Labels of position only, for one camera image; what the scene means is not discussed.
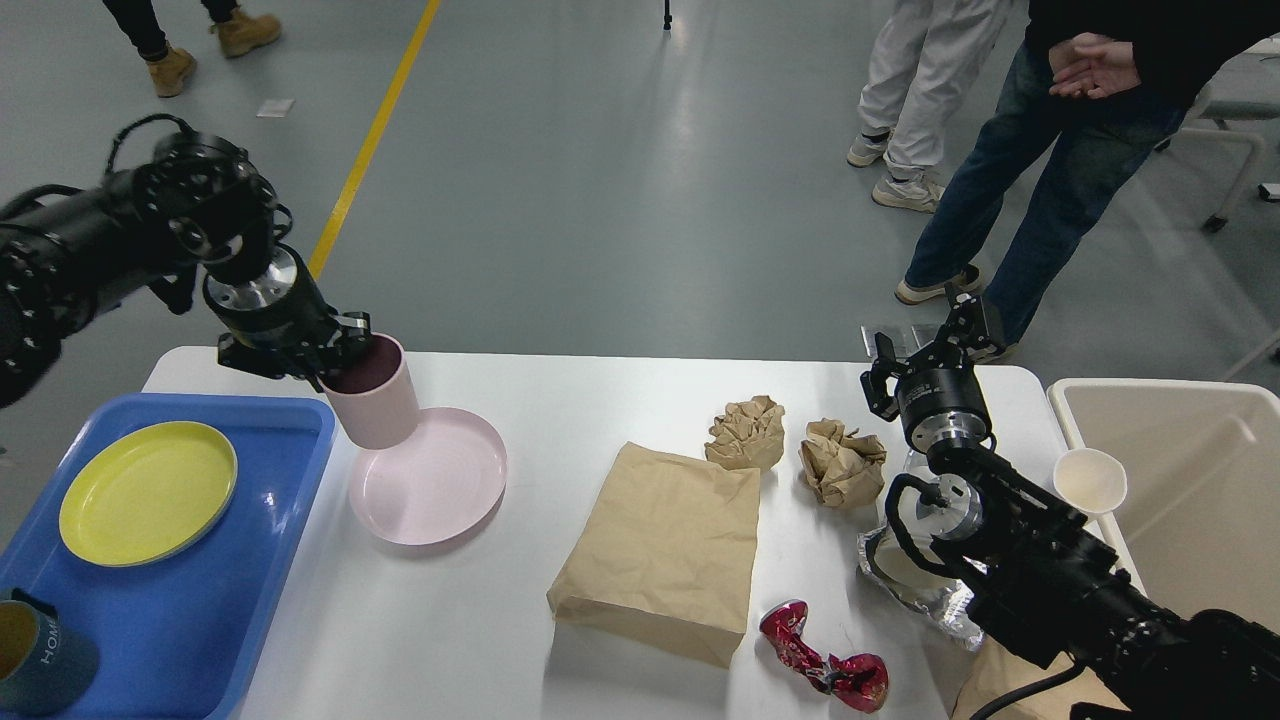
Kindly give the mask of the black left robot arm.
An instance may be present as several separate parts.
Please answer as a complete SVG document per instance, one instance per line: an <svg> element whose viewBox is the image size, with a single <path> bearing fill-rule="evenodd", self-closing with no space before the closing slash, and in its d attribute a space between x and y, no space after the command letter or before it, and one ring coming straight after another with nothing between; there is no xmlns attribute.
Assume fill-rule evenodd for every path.
<svg viewBox="0 0 1280 720"><path fill-rule="evenodd" d="M218 361L315 389L372 347L366 313L340 313L285 243L293 219L246 149L175 120L152 159L101 182L41 184L3 206L1 401L46 375L67 338L147 290L177 315L202 300L225 331Z"/></svg>

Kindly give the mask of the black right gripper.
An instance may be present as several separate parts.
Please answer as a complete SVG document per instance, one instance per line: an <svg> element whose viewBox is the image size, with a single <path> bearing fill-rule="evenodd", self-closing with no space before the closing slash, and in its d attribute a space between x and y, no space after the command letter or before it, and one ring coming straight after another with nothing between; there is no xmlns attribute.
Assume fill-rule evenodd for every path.
<svg viewBox="0 0 1280 720"><path fill-rule="evenodd" d="M984 296L959 292L952 286L947 291L948 315L934 338L911 355L911 374L902 377L906 363L878 334L879 355L860 375L868 409L884 421L900 415L902 433L914 451L927 451L943 439L980 445L992 437L989 410L974 368L1007 352L1004 323ZM895 395L890 380L897 380Z"/></svg>

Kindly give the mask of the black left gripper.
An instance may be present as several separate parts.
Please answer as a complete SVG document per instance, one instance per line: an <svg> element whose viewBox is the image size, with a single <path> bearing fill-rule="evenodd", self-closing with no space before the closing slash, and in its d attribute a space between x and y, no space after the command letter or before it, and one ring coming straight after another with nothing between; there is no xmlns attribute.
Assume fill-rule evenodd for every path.
<svg viewBox="0 0 1280 720"><path fill-rule="evenodd" d="M206 275L204 301L227 328L218 364L268 379L287 375L317 389L364 392L372 346L369 313L334 313L300 255L278 245L266 270L242 284Z"/></svg>

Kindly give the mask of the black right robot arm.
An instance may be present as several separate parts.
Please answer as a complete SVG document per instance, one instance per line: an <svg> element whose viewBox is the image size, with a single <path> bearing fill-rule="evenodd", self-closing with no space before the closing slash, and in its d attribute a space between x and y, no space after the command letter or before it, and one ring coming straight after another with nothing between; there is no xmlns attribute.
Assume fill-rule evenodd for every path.
<svg viewBox="0 0 1280 720"><path fill-rule="evenodd" d="M869 409L900 420L932 478L895 477L890 529L922 570L963 582L966 615L1012 655L1071 666L982 706L987 719L1092 670L1120 708L1071 706L1074 719L1275 719L1277 637L1220 609L1190 619L1146 598L1116 551L1085 529L1085 515L1023 477L995 452L974 373L979 352L1004 347L998 315L980 296L946 283L951 304L934 340L899 359L886 334L861 375Z"/></svg>

